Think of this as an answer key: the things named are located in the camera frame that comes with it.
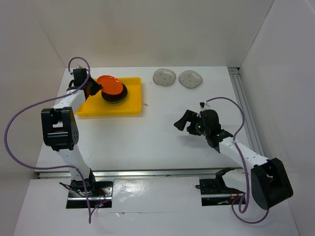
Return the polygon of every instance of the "white wall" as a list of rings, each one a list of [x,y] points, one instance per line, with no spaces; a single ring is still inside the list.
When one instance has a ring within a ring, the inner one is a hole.
[[[31,0],[63,64],[241,65],[273,0]]]
[[[275,0],[241,67],[265,153],[285,161],[301,236],[315,231],[314,0]]]
[[[64,67],[27,1],[1,1],[0,32],[0,130],[3,136],[6,123],[18,110],[57,94]],[[41,108],[43,106],[18,117],[9,133],[14,154],[31,165],[36,164],[42,144]],[[33,171],[10,159],[1,140],[1,236],[13,235],[32,174]]]

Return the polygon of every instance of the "white tabletop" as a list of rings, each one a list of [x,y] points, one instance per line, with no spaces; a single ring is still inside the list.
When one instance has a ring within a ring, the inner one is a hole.
[[[31,180],[14,236],[298,236],[287,201],[262,223],[244,224],[231,206],[201,206],[197,177],[119,179],[112,208],[98,209],[89,225],[87,209],[65,208],[68,192],[59,181]]]
[[[156,85],[152,76],[160,67],[92,68],[91,76],[140,77],[142,114],[133,117],[80,118],[76,116],[79,149],[92,170],[157,170],[237,167],[231,159],[207,145],[205,137],[180,132],[173,123],[187,109],[199,112],[199,103],[216,96],[236,101],[226,67],[165,67],[179,76],[194,70],[203,77],[201,86],[188,89],[178,80],[170,87]],[[58,95],[65,93],[72,77],[66,71]],[[234,133],[241,123],[237,108],[217,100],[211,106],[218,112],[222,128]],[[249,147],[244,129],[237,139]],[[43,144],[38,167],[63,165],[63,160]]]

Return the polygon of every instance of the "yellow plastic tray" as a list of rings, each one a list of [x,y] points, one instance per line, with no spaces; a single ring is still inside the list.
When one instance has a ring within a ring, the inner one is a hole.
[[[128,90],[124,101],[112,104],[106,102],[99,91],[83,103],[76,114],[81,117],[138,115],[142,110],[141,79],[139,77],[117,78]]]

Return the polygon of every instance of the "wire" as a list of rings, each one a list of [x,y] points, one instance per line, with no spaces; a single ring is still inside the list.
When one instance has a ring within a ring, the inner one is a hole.
[[[82,195],[81,192],[75,192],[76,194],[78,194],[79,196],[81,197],[84,197],[85,198],[85,195]]]
[[[21,113],[23,113],[24,111],[27,111],[28,109],[30,108],[33,108],[35,106],[38,106],[40,104],[43,104],[43,103],[46,103],[46,102],[50,102],[50,101],[54,101],[54,100],[57,100],[57,99],[60,99],[60,98],[65,98],[65,97],[68,97],[74,93],[76,93],[77,91],[79,91],[80,89],[82,89],[85,84],[87,83],[87,81],[89,80],[89,77],[90,77],[90,71],[91,71],[91,68],[90,68],[90,65],[89,63],[82,57],[73,57],[71,58],[71,60],[69,61],[68,63],[68,71],[69,73],[71,74],[71,71],[70,71],[70,64],[73,60],[75,59],[81,59],[83,60],[87,67],[88,67],[88,73],[87,73],[87,77],[85,79],[85,81],[83,82],[83,84],[77,88],[74,92],[72,93],[68,93],[68,94],[65,94],[65,95],[62,95],[62,96],[59,96],[59,97],[54,97],[54,98],[49,98],[49,99],[46,99],[46,100],[43,100],[43,101],[40,101],[40,102],[36,102],[32,105],[29,105],[25,108],[23,108],[22,110],[20,110],[19,112],[17,112],[8,122],[6,128],[5,128],[5,131],[4,131],[4,138],[3,138],[3,142],[4,142],[4,146],[5,146],[5,149],[6,151],[8,152],[8,154],[11,156],[11,158],[16,161],[18,164],[20,164],[21,166],[24,166],[26,168],[29,168],[29,169],[32,169],[32,170],[54,170],[54,169],[61,169],[61,168],[73,168],[75,169],[79,176],[81,177],[82,179],[82,183],[83,183],[83,188],[84,188],[84,193],[85,193],[85,197],[86,197],[86,200],[87,200],[87,206],[88,206],[88,211],[89,211],[89,224],[91,223],[91,220],[92,220],[92,214],[94,212],[94,210],[91,212],[91,206],[90,206],[90,201],[89,201],[89,196],[88,196],[88,191],[87,191],[87,186],[85,184],[85,181],[84,181],[84,177],[82,175],[82,173],[80,172],[80,170],[75,167],[75,166],[71,166],[71,165],[63,165],[63,166],[54,166],[54,167],[36,167],[36,166],[31,166],[31,165],[28,165],[28,164],[25,164],[24,162],[20,161],[11,151],[9,145],[8,145],[8,132],[9,132],[9,128],[11,126],[11,124],[14,122],[15,118],[17,116],[19,116]]]
[[[232,196],[232,194],[233,194],[233,190],[236,192],[236,196]],[[239,196],[240,196],[240,192],[236,189],[236,188],[231,188],[231,193],[230,193],[230,200],[229,201],[232,201],[233,199],[235,199],[235,198],[239,198]]]
[[[243,156],[243,154],[242,154],[242,151],[241,151],[240,148],[238,147],[237,142],[236,142],[235,140],[236,140],[236,136],[238,135],[238,133],[239,133],[239,132],[241,131],[241,129],[244,127],[244,124],[245,124],[245,116],[244,116],[244,112],[243,112],[242,108],[241,108],[236,102],[234,102],[234,101],[233,101],[232,99],[230,99],[230,98],[227,98],[227,97],[214,97],[214,98],[211,98],[211,99],[207,100],[206,102],[210,102],[210,101],[217,100],[217,99],[224,99],[224,100],[228,100],[228,101],[232,102],[232,103],[240,110],[241,115],[242,115],[242,124],[241,124],[241,126],[236,130],[236,132],[234,133],[234,135],[233,135],[233,142],[234,142],[234,145],[235,145],[235,147],[236,147],[238,153],[239,153],[240,156],[241,156],[241,160],[242,160],[243,167],[244,167],[244,172],[245,172],[245,178],[246,178],[246,193],[248,193],[248,194],[244,193],[244,194],[240,197],[240,202],[239,202],[239,204],[238,204],[238,211],[239,211],[241,214],[243,214],[243,213],[246,212],[246,210],[247,210],[247,208],[248,208],[248,205],[249,205],[249,202],[250,202],[250,194],[249,194],[249,192],[250,192],[250,179],[249,179],[249,173],[248,173],[248,170],[247,170],[245,158],[244,158],[244,156]],[[242,209],[242,202],[243,202],[243,199],[245,198],[245,196],[246,196],[246,202],[245,202],[244,209]],[[245,223],[248,223],[248,224],[257,224],[257,223],[260,223],[261,221],[263,221],[263,220],[267,217],[267,215],[268,215],[268,213],[269,213],[269,209],[266,211],[265,215],[264,215],[260,220],[258,220],[258,221],[252,222],[252,221],[247,221],[247,220],[242,219],[240,216],[238,216],[238,215],[236,214],[236,212],[235,212],[235,210],[234,210],[234,203],[235,203],[235,201],[236,201],[237,199],[239,199],[239,198],[234,199],[234,201],[232,202],[232,211],[233,211],[233,213],[235,214],[235,216],[236,216],[239,220],[241,220],[241,221],[243,221],[243,222],[245,222]]]
[[[99,203],[100,202],[100,196],[102,195],[102,192],[99,189],[97,189],[97,191],[98,191],[99,195],[98,195],[98,201],[97,201],[96,205],[100,204]]]
[[[104,201],[105,201],[105,200],[106,200],[106,199],[105,199],[105,198],[106,198],[106,197],[105,197],[105,191],[104,191],[103,189],[102,189],[102,191],[103,191],[103,194],[104,194],[104,195],[103,195],[103,199],[104,199]]]
[[[100,207],[98,207],[99,205],[104,204],[104,203],[109,202],[109,201],[110,201],[110,199],[105,200],[105,201],[103,201],[103,202],[101,202],[101,203],[99,203],[99,204],[96,204],[95,207],[94,207],[94,209],[93,209],[92,212],[91,212],[91,215],[93,214],[93,212],[94,212],[96,209],[100,208]]]
[[[74,80],[71,80],[68,87],[72,87],[73,82],[74,82]]]
[[[64,184],[64,183],[61,183],[61,182],[59,182],[59,184],[61,186],[65,187],[65,189],[73,191],[73,189],[72,189],[72,187],[70,185],[67,185],[67,184]]]

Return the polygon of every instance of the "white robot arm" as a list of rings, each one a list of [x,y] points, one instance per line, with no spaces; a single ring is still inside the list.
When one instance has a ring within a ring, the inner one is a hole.
[[[237,140],[233,140],[232,134],[221,129],[217,112],[211,110],[207,103],[200,103],[200,107],[201,112],[198,114],[187,110],[184,116],[174,123],[174,126],[183,131],[186,123],[190,122],[187,132],[198,136],[204,135],[210,147],[230,157],[243,167],[242,158],[235,145],[237,143],[250,175],[252,197],[262,209],[267,210],[293,196],[290,181],[279,159],[268,159]],[[221,179],[225,188],[246,192],[247,183],[244,170],[226,168],[219,171],[216,176]]]
[[[72,93],[62,99],[53,108],[43,109],[41,112],[43,139],[47,146],[56,151],[64,162],[75,166],[82,173],[87,190],[94,189],[95,177],[91,169],[84,162],[78,148],[79,131],[75,122],[74,113],[86,101],[95,95],[102,86],[89,77],[88,82],[81,90],[76,91],[87,77],[85,68],[73,70],[74,80],[71,81],[67,93]],[[69,169],[71,173],[71,187],[75,191],[84,191],[81,177],[75,169]]]

